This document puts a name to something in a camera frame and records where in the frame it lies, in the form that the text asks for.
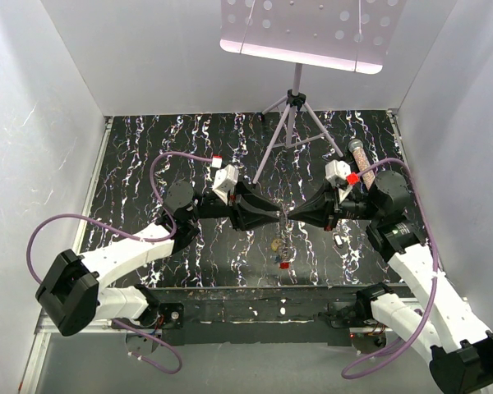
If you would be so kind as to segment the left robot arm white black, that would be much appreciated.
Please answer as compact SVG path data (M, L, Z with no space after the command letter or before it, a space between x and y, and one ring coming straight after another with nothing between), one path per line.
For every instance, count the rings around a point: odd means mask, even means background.
M126 318L140 328L152 327L159 302L142 285L116 288L115 281L184 250L200 232L199 219L228 218L239 231L279 220L279 206L242 181L226 197L223 202L214 192L196 192L186 181L173 183L160 217L134 236L84 254L61 252L39 285L36 300L65 337L98 319Z

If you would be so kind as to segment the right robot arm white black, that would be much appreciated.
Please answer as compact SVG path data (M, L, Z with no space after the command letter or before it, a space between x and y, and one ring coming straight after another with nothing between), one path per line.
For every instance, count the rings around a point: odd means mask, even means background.
M493 332L452 287L422 231L406 217L410 199L404 177L384 171L364 199L351 199L339 179L325 181L288 217L326 231L340 219L367 220L371 245L424 310L417 313L390 286L378 283L357 292L357 320L392 329L427 362L443 393L493 393Z

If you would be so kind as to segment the white black key fob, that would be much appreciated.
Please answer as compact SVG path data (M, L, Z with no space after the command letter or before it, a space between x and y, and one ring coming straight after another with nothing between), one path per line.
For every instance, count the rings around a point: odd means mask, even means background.
M336 243L336 245L338 247L342 247L343 246L343 241L342 241L341 237L338 234L336 234L334 236L334 240L335 240L335 243Z

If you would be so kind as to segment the large toothed keyring disc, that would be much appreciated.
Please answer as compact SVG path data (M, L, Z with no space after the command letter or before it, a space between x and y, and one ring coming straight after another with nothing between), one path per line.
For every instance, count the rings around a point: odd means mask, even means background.
M270 243L270 248L276 255L280 255L283 259L282 263L275 263L279 269L289 270L291 265L291 234L293 225L288 219L288 212L279 211L279 224L277 236Z

